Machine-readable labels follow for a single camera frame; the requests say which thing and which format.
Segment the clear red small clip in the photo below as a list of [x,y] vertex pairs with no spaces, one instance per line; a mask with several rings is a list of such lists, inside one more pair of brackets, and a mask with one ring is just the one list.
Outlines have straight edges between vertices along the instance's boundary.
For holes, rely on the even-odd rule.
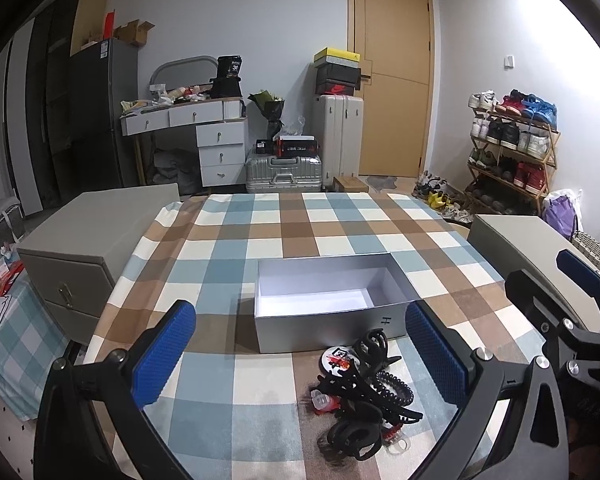
[[390,425],[388,422],[382,424],[382,444],[390,455],[401,455],[410,449],[410,440],[402,428],[402,424]]

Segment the black fabric hair scrunchie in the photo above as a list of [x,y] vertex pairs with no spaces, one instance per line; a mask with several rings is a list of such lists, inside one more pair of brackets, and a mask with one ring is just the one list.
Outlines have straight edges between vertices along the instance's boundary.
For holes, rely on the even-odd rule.
[[328,430],[326,440],[338,456],[364,462],[382,447],[381,423],[343,419]]

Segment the white round pin badge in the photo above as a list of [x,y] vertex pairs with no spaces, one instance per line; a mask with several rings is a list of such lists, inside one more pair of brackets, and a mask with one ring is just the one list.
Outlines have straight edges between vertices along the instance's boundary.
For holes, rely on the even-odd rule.
[[355,362],[356,356],[347,346],[330,347],[320,357],[321,371],[334,377],[342,377]]

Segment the red small hair clip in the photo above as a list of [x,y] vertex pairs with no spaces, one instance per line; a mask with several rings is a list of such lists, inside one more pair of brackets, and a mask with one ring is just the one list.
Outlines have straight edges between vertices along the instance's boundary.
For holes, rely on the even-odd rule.
[[313,411],[317,415],[336,412],[340,409],[340,397],[330,396],[314,389],[310,391],[310,399]]

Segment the purple bag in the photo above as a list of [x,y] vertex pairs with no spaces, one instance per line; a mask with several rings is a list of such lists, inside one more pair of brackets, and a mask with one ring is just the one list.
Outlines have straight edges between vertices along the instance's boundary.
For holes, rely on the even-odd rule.
[[582,194],[582,188],[562,188],[544,197],[542,219],[566,240],[572,240],[582,226]]

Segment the plaid checkered tablecloth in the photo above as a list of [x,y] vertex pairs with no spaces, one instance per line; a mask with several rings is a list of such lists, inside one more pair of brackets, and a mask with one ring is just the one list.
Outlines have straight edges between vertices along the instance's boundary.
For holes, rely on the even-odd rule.
[[320,352],[265,353],[260,340],[308,339],[354,308],[394,298],[370,284],[339,286],[340,257],[387,254],[471,348],[528,362],[542,337],[505,297],[501,275],[433,210],[403,194],[213,194],[160,210],[129,258],[87,347],[87,362],[129,347],[174,301],[191,302],[195,333],[150,421],[196,479],[405,479],[442,436],[446,404],[414,344],[390,341],[393,373],[424,417],[365,462],[330,464],[318,440],[332,424],[309,388]]

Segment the wooden shoe rack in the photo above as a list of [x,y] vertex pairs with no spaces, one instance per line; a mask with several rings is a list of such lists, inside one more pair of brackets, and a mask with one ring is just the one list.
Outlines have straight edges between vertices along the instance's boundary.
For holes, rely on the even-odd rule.
[[539,216],[557,170],[560,138],[557,106],[517,89],[499,99],[492,90],[473,93],[472,180],[465,194],[478,210]]

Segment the grey left nightstand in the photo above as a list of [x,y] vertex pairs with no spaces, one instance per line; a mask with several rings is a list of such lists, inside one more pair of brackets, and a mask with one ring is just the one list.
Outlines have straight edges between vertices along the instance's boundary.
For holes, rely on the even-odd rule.
[[179,199],[175,183],[85,192],[19,244],[34,289],[69,339],[90,342],[133,249]]

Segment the grey open cardboard box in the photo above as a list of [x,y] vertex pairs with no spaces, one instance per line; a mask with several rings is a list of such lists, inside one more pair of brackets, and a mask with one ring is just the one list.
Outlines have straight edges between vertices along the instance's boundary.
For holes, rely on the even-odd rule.
[[350,346],[374,328],[401,337],[406,308],[417,300],[390,254],[262,260],[253,312],[259,350]]

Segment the small wooden stool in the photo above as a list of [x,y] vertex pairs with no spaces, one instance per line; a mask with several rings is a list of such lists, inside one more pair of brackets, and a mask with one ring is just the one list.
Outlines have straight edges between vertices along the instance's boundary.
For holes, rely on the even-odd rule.
[[367,193],[368,185],[358,177],[338,176],[332,179],[332,189],[337,193]]

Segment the white upright suitcase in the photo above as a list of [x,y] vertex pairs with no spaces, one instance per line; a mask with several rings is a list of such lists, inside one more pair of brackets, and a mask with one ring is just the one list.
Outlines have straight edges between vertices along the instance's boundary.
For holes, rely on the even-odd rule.
[[313,100],[312,136],[318,143],[323,185],[334,177],[357,177],[360,171],[364,101],[356,96],[323,94]]

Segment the black red box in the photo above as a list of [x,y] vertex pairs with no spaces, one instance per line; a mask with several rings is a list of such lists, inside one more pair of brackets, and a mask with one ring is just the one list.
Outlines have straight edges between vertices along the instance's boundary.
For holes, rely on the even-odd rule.
[[278,134],[274,139],[274,155],[278,158],[313,157],[318,154],[314,136]]

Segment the silver lying suitcase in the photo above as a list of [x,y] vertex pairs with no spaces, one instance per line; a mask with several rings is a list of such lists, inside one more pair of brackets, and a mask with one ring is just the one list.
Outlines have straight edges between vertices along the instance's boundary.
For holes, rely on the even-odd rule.
[[318,156],[278,158],[251,153],[246,161],[248,193],[321,192],[322,161]]

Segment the stacked shoe boxes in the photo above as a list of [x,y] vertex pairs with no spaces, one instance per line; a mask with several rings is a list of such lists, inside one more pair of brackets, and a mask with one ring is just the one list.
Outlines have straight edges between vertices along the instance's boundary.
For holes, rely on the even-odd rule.
[[354,96],[360,90],[362,72],[360,55],[326,47],[314,55],[315,94],[322,96]]

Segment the wooden door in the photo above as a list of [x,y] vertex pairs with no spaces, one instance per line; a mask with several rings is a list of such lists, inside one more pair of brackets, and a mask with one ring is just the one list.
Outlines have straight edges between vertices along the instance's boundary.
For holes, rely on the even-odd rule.
[[347,48],[360,56],[360,173],[422,170],[434,93],[432,0],[348,0]]

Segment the dark wardrobe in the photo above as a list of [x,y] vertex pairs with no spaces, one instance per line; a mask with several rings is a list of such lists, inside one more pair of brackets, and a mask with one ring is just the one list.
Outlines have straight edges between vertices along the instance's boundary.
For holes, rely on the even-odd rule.
[[10,40],[7,161],[23,212],[140,183],[121,104],[138,96],[138,50],[106,23],[107,0],[55,0]]

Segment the black flower bouquet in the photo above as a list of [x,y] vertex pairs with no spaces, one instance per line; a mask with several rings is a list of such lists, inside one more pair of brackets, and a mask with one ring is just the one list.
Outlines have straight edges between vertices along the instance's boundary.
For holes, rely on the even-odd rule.
[[285,101],[268,90],[251,93],[248,99],[256,104],[262,117],[268,122],[265,135],[268,140],[273,140],[274,136],[282,130],[284,125],[282,116]]

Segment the white dressing desk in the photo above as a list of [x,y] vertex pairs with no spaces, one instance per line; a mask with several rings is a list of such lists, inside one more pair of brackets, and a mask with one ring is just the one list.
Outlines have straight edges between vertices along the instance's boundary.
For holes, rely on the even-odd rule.
[[200,183],[220,188],[245,183],[248,122],[244,99],[211,99],[218,58],[181,58],[160,65],[149,79],[150,100],[124,102],[122,133],[193,133],[189,143],[198,156]]

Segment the cardboard boxes on wardrobe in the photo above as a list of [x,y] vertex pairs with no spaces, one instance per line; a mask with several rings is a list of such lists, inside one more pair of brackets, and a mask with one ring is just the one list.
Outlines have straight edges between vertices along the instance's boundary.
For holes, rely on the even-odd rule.
[[118,24],[116,12],[106,11],[108,0],[76,0],[70,6],[70,54],[75,55],[96,42],[119,39],[133,47],[143,47],[148,32],[155,27],[148,21]]

